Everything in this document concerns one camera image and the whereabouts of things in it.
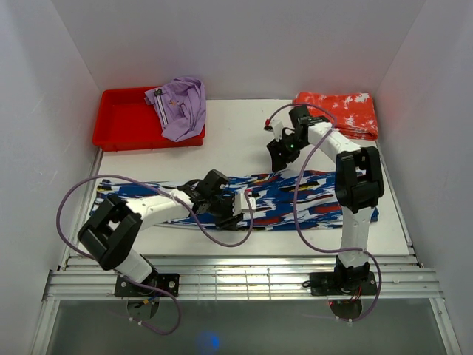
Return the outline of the blue white red patterned trousers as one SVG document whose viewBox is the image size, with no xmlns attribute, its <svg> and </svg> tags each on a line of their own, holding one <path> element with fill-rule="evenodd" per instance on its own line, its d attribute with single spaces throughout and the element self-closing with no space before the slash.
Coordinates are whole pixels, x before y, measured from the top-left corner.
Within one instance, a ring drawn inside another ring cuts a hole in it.
<svg viewBox="0 0 473 355">
<path fill-rule="evenodd" d="M 253 228 L 257 231 L 294 231 L 293 193 L 298 172 L 284 170 L 230 177 L 225 190 L 249 190 L 256 199 Z M 302 230 L 337 229 L 342 227 L 342 210 L 335 196 L 335 173 L 304 171 L 297 195 L 297 219 Z M 103 199 L 117 195 L 122 199 L 148 197 L 154 192 L 136 183 L 118 183 L 103 179 L 95 190 L 90 209 L 93 214 Z"/>
</svg>

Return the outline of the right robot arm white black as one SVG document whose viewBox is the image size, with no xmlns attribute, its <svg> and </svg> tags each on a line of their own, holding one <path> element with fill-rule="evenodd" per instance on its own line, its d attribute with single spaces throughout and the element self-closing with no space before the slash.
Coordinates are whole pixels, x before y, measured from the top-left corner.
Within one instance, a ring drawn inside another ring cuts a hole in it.
<svg viewBox="0 0 473 355">
<path fill-rule="evenodd" d="M 384 195 L 384 179 L 377 148 L 364 148 L 335 128 L 335 117 L 324 111 L 319 117 L 309 112 L 309 104 L 288 104 L 293 126 L 271 115 L 264 129 L 273 133 L 267 145 L 272 170 L 281 171 L 306 147 L 321 150 L 336 165 L 335 196 L 342 210 L 341 246 L 331 253 L 336 264 L 331 272 L 310 274 L 304 286 L 313 296 L 375 295 L 381 290 L 381 273 L 371 272 L 378 263 L 367 250 L 372 214 Z"/>
</svg>

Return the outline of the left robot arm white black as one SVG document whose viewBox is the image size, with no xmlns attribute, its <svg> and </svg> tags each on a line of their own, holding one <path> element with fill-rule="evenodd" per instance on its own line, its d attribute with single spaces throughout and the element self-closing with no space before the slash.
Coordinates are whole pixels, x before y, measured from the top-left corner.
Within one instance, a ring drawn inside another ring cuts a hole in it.
<svg viewBox="0 0 473 355">
<path fill-rule="evenodd" d="M 210 214 L 218 229 L 234 230 L 244 213 L 253 213 L 253 199 L 245 191 L 224 189 L 229 179 L 212 169 L 203 179 L 191 180 L 168 192 L 148 197 L 104 198 L 78 233 L 78 240 L 105 271 L 114 270 L 131 280 L 140 295 L 157 286 L 157 271 L 133 249 L 138 234 L 173 220 Z"/>
</svg>

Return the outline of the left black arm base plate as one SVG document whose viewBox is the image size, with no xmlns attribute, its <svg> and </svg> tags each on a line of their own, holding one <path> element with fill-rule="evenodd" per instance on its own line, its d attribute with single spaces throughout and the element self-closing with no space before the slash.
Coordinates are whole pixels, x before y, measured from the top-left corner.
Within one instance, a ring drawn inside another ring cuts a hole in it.
<svg viewBox="0 0 473 355">
<path fill-rule="evenodd" d="M 162 289 L 177 297 L 180 286 L 180 275 L 172 273 L 151 274 L 142 284 Z M 126 277 L 117 276 L 113 294 L 116 297 L 151 297 L 154 296 L 156 292 L 148 288 L 137 286 L 131 283 Z"/>
</svg>

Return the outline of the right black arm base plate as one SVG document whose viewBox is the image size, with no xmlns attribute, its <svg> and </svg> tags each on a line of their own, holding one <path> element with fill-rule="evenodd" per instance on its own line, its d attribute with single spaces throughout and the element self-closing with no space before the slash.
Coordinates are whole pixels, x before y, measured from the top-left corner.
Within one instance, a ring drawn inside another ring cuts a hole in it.
<svg viewBox="0 0 473 355">
<path fill-rule="evenodd" d="M 303 288 L 309 288 L 312 296 L 348 296 L 357 291 L 362 295 L 374 296 L 378 291 L 375 275 L 369 271 L 361 276 L 342 276 L 332 272 L 309 273 L 309 280 L 302 283 Z"/>
</svg>

